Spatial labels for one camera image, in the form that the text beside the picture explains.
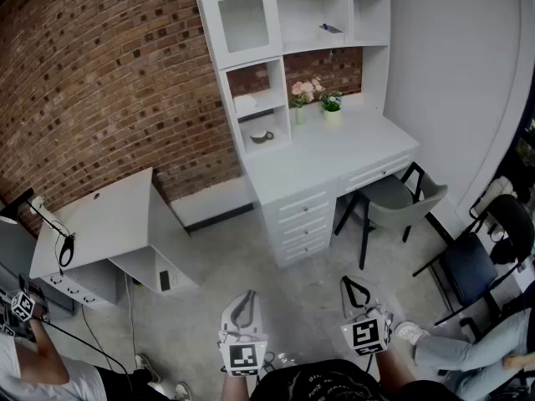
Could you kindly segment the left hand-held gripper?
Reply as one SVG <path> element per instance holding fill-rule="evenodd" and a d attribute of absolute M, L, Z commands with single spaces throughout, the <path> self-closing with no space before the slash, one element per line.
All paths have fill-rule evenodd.
<path fill-rule="evenodd" d="M 229 376 L 258 376 L 264 363 L 268 335 L 263 330 L 257 292 L 247 290 L 223 310 L 218 348 Z"/>

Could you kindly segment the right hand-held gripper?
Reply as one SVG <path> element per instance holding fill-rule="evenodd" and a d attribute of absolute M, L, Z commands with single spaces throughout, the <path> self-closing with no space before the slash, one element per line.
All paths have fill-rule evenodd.
<path fill-rule="evenodd" d="M 340 328 L 348 346 L 359 356 L 387 350 L 394 318 L 380 288 L 361 277 L 343 276 L 340 294 L 344 315 Z"/>

